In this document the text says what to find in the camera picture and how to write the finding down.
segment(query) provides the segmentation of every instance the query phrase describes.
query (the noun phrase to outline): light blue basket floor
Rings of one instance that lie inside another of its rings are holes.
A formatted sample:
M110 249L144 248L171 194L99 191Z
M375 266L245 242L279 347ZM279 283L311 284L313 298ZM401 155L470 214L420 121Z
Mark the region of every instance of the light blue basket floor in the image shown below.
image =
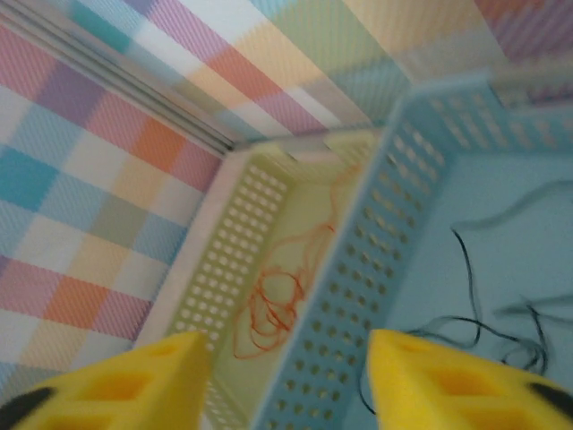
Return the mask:
M387 327L413 329L445 314L471 317L466 266L449 226L499 213L539 185L562 179L573 179L571 157L459 157L408 266ZM519 303L521 297L573 294L573 191L553 193L497 228L461 235L475 271L483 321L497 330L537 340L529 315L500 319L492 311ZM545 311L573 318L571 306ZM573 391L573 330L542 324L552 348L547 376ZM473 338L475 329L452 323L443 333L466 340ZM484 335L474 352L497 360L507 352L503 346L499 339ZM368 391L366 387L366 397L370 398ZM357 395L344 428L378 428Z

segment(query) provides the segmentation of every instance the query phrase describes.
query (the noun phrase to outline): yellow plastic basket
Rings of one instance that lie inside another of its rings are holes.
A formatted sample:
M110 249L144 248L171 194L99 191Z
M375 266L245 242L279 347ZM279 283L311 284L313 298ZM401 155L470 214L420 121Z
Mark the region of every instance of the yellow plastic basket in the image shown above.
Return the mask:
M281 354L279 347L260 357L235 357L237 348L251 347L245 345L248 335L235 332L235 326L243 322L237 315L263 259L277 241L301 235L329 218L333 184L351 168L360 171L374 142L371 132L338 133L325 139L330 149L324 151L326 158L306 160L295 159L272 143L252 150L167 329L167 334L200 330L209 336L214 364L206 412L215 428L248 426ZM343 183L337 184L338 224L360 177L344 176ZM303 246L293 243L279 248L265 267L280 265L296 271ZM266 289L281 300L289 294L288 282L287 277L274 278ZM304 311L303 300L296 311Z

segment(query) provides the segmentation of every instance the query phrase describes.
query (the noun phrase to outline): pastel plaid pattern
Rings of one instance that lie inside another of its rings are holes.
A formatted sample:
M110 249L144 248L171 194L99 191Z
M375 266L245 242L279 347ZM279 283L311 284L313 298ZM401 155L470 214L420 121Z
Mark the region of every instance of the pastel plaid pattern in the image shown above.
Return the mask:
M569 0L48 0L245 139L379 125L410 82L562 55Z
M131 347L219 162L0 25L0 401Z

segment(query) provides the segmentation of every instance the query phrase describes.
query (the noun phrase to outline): black wire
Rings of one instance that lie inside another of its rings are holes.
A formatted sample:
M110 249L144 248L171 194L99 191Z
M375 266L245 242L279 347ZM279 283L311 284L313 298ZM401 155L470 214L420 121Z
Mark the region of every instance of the black wire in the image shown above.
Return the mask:
M414 336L421 337L421 338L432 338L432 339L436 339L436 340L441 340L444 343L450 344L451 346L454 346L454 347L457 347L460 349L470 349L470 348L474 348L475 346L477 346L477 344L479 343L479 341L482 337L482 330L486 330L489 333L493 334L494 336L497 336L500 339L509 340L511 342L517 343L517 348L512 349L510 352L506 353L505 356L503 356L500 359L501 363L503 363L504 365L507 365L511 355L524 350L529 355L529 360L527 361L527 363L523 367L523 369L524 370L531 370L531 369L534 369L537 365L539 365L539 369L537 369L537 373L543 375L547 370L548 353L547 353L546 338L545 338L545 335L543 333L543 329L541 327L541 324L539 322L539 316L540 315L534 310L534 308L532 306L526 305L527 308L529 309L532 317L533 317L534 322L535 322L535 328L537 329L537 334L539 336L541 343L537 343L533 340L529 340L529 339L525 339L525 338L523 338L523 339L518 338L516 336L512 336L510 334L503 333L501 331L497 331L494 328L492 328L491 326L482 322L481 321L482 320L482 308L481 308L478 296L477 296L476 291L475 291L474 271L472 269L472 263L470 262L470 259L469 259L469 254L467 252L466 244L464 243L464 240L462 239L459 232L457 232L453 227L451 228L451 231L454 234L454 236L456 237L456 239L458 240L459 246L462 250L462 254L464 255L464 261L466 263L466 271L467 271L467 285L468 285L468 291L469 291L469 300L470 300L470 305L472 308L473 318L468 318L468 317L459 316L459 315L438 316L438 317L430 320L424 326L422 326L418 329L406 331L406 333L412 334ZM441 333L430 330L432 328L432 326L437 326L434 328L434 330L438 330L439 328L443 327L447 323L453 323L453 322L462 322L462 323L473 324L475 326L474 338L470 341L454 340L454 339L452 339L448 336L445 336ZM373 415L376 415L376 411L374 410L374 408L372 406L370 406L368 404L368 402L366 401L366 398L364 397L364 394L362 391L362 385L360 384L360 382L362 380L362 374L363 374L364 368L365 368L365 361L364 361L364 366L363 366L362 370L360 371L358 378L357 378L358 395L360 396L360 401L363 403L364 407L366 409L368 409L368 411L370 413L372 413Z
M358 377L356 378L357 383L358 383L358 395L360 396L360 401L362 402L364 407L367 408L371 414L376 415L376 411L374 410L374 408L372 406L370 406L368 404L368 402L366 401L366 398L364 397L364 393L362 392L362 384L360 382L362 381L362 375L364 373L365 367L366 367L366 360L364 360L362 368L361 368L360 372L358 372Z
M536 202L541 201L546 195L549 195L553 192L560 192L563 190L570 190L573 189L573 181L571 180L558 180L552 181L547 184L541 185L534 190L526 193L522 196L517 202L514 202L511 206L509 206L503 212L496 214L492 217L486 219L480 219L477 221L463 221L453 224L450 229L456 239L459 242L461 247L462 253L464 255L464 261L466 263L466 271L467 271L467 284L469 290L469 300L470 305L472 307L472 316L473 318L468 318L465 316L458 316L458 315L443 315L437 318L430 320L424 326L406 331L408 334L412 334L418 337L423 338L433 338L436 340L441 340L444 343L450 344L451 346L460 348L460 349L470 349L474 348L480 341L482 336L482 330L486 330L489 333L497 336L500 339L509 340L513 343L517 343L517 347L512 349L510 352L506 353L501 359L501 363L507 365L509 358L520 351L525 351L529 355L529 360L523 367L524 370L527 371L535 371L540 375L545 374L547 371L547 367L549 364L549 346L547 343L546 336L543 332L542 325L540 323L540 317L543 318L552 318L550 315L546 314L539 314L531 304L526 303L526 308L529 310L529 313L532 316L532 319L535 323L535 329L537 331L537 336L539 337L539 342L534 340L529 340L526 338L518 338L516 336L512 336L506 333L502 333L493 329L491 326L482 322L482 308L478 300L478 296L475 291L475 282L474 282L474 272L472 270L472 264L469 259L469 255L467 252L466 244L464 243L461 235L459 234L460 230L473 230L477 231L480 229L486 228L496 228L501 224L504 224L506 221L513 219L519 213L526 210L530 206L533 206ZM565 320L555 317L555 320L562 320L566 323L572 322L571 320ZM454 340L448 336L445 336L441 333L436 331L430 331L430 328L433 325L437 325L438 328L443 327L447 323L452 322L463 322L463 323L471 323L475 325L475 336L470 341L462 341L462 340ZM358 375L358 393L360 396L360 400L362 401L363 405L373 414L376 415L375 410L368 405L366 399L364 398L362 392L362 385L360 381L362 379L362 373L365 368L365 360L364 366Z

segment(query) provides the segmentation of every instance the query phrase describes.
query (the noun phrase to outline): perforated basket wall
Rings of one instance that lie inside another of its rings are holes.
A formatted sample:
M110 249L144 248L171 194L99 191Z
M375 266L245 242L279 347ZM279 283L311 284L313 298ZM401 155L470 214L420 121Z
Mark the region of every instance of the perforated basket wall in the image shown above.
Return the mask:
M332 157L329 162L301 162L273 144L257 148L211 234L167 332L206 332L217 363L225 354L224 339L233 329L237 308L259 272L261 256L272 245L271 233L290 204L289 195L304 184L331 184L349 165L367 158L372 142L370 133L333 138L328 144L336 154L334 162ZM215 428L248 426L233 393L223 389L217 379L210 381L206 411Z
M256 429L337 430L451 161L573 150L573 109L507 111L486 77L414 91L394 112Z

